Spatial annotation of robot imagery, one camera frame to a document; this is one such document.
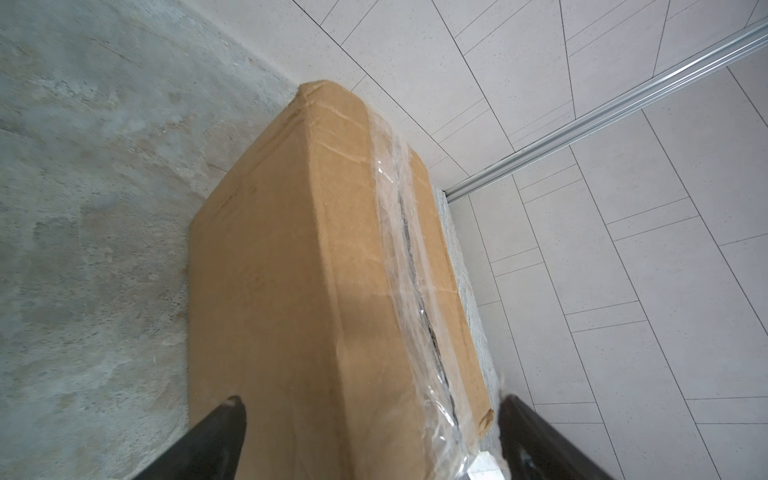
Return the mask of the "brown taped cardboard box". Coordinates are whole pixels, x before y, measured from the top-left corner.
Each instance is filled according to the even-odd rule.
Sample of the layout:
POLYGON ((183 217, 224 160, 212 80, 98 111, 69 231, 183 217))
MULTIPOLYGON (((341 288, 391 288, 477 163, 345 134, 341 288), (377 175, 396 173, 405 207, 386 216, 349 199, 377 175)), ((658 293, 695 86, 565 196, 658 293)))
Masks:
POLYGON ((238 396, 240 479, 462 479, 494 411, 427 169, 299 87, 189 235, 189 416, 238 396))

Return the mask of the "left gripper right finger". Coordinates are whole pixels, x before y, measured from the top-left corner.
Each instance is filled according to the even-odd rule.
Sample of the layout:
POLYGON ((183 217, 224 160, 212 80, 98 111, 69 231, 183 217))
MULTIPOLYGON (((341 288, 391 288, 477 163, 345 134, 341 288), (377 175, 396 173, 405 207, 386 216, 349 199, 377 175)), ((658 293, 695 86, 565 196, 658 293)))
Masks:
POLYGON ((612 479, 516 395, 500 397, 499 432, 513 479, 612 479))

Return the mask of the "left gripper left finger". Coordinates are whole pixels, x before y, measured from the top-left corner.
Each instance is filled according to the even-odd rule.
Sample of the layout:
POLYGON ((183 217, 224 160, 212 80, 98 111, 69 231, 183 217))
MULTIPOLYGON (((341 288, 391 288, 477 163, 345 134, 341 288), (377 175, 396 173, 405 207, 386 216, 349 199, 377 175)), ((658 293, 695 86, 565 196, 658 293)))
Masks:
POLYGON ((239 396, 230 396, 135 479, 233 480, 246 428, 245 405, 239 396))

